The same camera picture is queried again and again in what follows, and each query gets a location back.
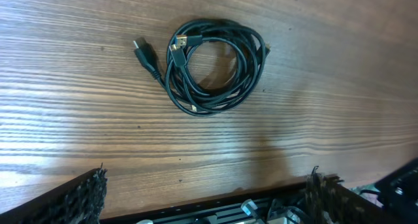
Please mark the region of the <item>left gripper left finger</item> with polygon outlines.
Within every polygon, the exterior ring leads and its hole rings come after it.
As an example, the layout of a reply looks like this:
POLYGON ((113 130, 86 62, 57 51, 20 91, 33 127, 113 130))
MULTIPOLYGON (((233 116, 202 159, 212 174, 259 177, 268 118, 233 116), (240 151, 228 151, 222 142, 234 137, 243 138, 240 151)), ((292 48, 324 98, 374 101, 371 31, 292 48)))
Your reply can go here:
POLYGON ((13 208, 1 214, 1 224, 97 224, 105 205, 106 172, 95 168, 13 208))

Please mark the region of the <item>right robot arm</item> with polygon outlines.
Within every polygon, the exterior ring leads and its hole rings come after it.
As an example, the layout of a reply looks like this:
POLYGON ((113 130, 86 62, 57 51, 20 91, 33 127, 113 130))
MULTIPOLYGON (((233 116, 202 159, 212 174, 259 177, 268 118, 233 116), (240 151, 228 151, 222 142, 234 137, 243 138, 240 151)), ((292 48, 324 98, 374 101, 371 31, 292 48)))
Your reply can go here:
POLYGON ((360 194, 376 195, 381 209, 403 223, 417 223, 417 158, 375 183, 376 191, 363 189, 360 194))

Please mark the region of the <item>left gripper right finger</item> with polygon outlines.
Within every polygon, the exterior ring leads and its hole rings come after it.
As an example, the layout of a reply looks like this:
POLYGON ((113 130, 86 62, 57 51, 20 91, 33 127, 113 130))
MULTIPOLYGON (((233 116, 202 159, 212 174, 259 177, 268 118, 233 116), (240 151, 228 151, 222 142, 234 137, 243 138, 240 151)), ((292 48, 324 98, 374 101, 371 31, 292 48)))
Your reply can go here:
POLYGON ((340 185, 339 177, 324 176, 314 167, 306 177, 305 203, 314 223, 388 224, 397 218, 340 185))

